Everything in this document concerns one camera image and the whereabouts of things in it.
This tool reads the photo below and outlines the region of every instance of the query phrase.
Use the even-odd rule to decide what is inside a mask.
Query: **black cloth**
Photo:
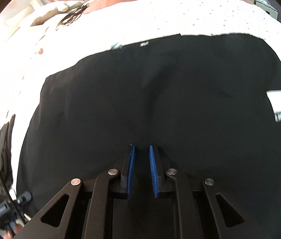
[[[46,79],[21,149],[17,193],[33,193],[34,215],[72,178],[95,178],[134,144],[135,176],[148,190],[117,219],[133,238],[173,238],[171,214],[150,187],[155,144],[173,167],[230,186],[281,238],[281,122],[269,90],[281,90],[281,62],[246,34],[169,36],[86,57]]]
[[[11,117],[11,120],[4,124],[0,129],[0,171],[7,188],[10,188],[13,183],[12,167],[11,167],[11,139],[14,120],[16,115]]]

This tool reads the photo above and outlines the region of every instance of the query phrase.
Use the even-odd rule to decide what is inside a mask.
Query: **white cloth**
[[[108,19],[119,28],[124,26],[123,29],[110,35],[86,31],[87,26],[89,29],[107,28]],[[35,55],[25,64],[24,83],[14,105],[13,188],[16,187],[25,133],[39,104],[41,88],[47,76],[73,66],[86,56],[110,50],[115,43],[146,42],[179,33],[208,36],[248,33],[265,40],[281,60],[281,23],[261,8],[240,0],[138,0],[82,15],[71,25],[47,33],[37,45],[43,48],[43,54]],[[15,56],[5,60],[13,61]]]

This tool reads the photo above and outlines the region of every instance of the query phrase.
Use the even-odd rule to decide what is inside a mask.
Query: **clothing tag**
[[[267,97],[271,102],[273,112],[281,113],[281,90],[267,91]]]
[[[148,45],[148,41],[147,42],[143,42],[140,44],[140,47],[143,47],[143,46],[147,46]]]

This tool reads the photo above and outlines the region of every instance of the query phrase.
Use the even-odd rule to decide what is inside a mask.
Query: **pillow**
[[[31,5],[34,10],[38,10],[43,6],[41,0],[31,0],[28,4]]]
[[[24,19],[26,16],[30,15],[34,12],[34,9],[31,5],[28,5],[25,9],[20,11],[17,15],[13,16],[12,18],[5,20],[4,25],[6,25],[10,30],[10,36],[12,36],[19,28],[19,23]]]
[[[68,12],[69,10],[75,9],[81,6],[83,1],[58,1],[51,2],[46,4],[36,11],[25,17],[20,23],[19,26],[22,27],[31,27],[36,25],[42,25],[48,19],[53,16]]]

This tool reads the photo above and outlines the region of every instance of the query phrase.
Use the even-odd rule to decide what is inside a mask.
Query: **polka dot sheet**
[[[126,45],[179,33],[208,36],[247,33],[265,40],[281,60],[281,23],[256,5],[240,0],[125,2],[83,15],[64,30],[64,35],[72,28],[85,29],[79,39],[86,38],[90,49],[79,53],[81,58],[109,50],[117,42]]]

